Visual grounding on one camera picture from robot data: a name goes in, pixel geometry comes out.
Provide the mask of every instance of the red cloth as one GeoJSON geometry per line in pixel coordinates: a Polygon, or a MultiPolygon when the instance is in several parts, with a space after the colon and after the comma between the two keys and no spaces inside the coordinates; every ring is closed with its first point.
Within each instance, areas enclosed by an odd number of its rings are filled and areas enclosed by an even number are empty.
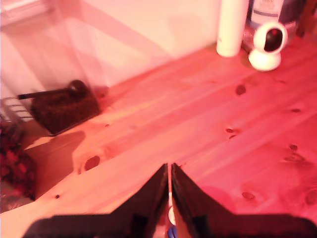
{"type": "Polygon", "coordinates": [[[35,200],[36,164],[14,140],[14,127],[0,125],[1,212],[35,200]]]}

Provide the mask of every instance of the white wall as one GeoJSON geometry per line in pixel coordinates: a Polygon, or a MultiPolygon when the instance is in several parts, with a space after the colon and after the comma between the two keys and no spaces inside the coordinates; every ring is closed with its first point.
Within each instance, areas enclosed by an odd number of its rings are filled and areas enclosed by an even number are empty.
{"type": "Polygon", "coordinates": [[[53,3],[2,29],[1,80],[16,94],[74,78],[112,86],[216,41],[220,0],[53,3]]]}

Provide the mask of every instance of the white security camera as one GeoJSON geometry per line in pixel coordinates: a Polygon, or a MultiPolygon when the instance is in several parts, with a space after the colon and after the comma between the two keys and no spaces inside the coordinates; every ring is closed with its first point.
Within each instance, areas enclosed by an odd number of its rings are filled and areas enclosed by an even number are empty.
{"type": "Polygon", "coordinates": [[[268,22],[254,33],[254,49],[249,54],[251,65],[260,71],[270,71],[281,64],[281,50],[287,43],[287,30],[278,22],[268,22]]]}

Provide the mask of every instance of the white bottle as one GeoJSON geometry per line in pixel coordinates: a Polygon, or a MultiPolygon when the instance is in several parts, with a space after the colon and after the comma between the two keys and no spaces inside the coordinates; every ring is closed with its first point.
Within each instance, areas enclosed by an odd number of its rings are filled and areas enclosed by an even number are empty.
{"type": "Polygon", "coordinates": [[[249,0],[221,0],[217,52],[236,56],[241,48],[249,0]]]}

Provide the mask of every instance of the black panel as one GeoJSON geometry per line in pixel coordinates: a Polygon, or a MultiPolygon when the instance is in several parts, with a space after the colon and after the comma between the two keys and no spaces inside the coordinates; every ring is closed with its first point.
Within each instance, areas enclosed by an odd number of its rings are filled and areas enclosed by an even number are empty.
{"type": "Polygon", "coordinates": [[[273,28],[266,34],[265,47],[266,52],[276,51],[280,48],[283,40],[283,33],[280,29],[273,28]]]}

